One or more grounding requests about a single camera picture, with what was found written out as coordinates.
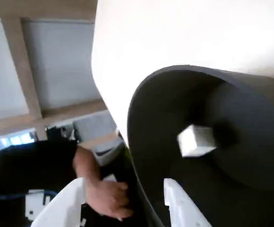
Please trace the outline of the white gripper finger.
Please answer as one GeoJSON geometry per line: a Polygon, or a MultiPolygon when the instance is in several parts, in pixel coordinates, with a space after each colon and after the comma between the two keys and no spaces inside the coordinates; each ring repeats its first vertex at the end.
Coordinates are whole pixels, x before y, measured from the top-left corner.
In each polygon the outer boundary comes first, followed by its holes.
{"type": "Polygon", "coordinates": [[[200,209],[175,180],[165,178],[163,191],[172,227],[211,227],[200,209]]]}
{"type": "Polygon", "coordinates": [[[86,202],[85,180],[77,178],[63,188],[36,218],[38,227],[78,227],[86,202]]]}

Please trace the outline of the bare person hand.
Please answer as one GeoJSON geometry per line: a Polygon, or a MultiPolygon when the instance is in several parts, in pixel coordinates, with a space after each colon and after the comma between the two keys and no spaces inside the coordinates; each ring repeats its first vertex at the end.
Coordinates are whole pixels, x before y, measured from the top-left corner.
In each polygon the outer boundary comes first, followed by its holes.
{"type": "Polygon", "coordinates": [[[86,203],[97,213],[122,221],[133,215],[125,182],[86,181],[86,203]]]}

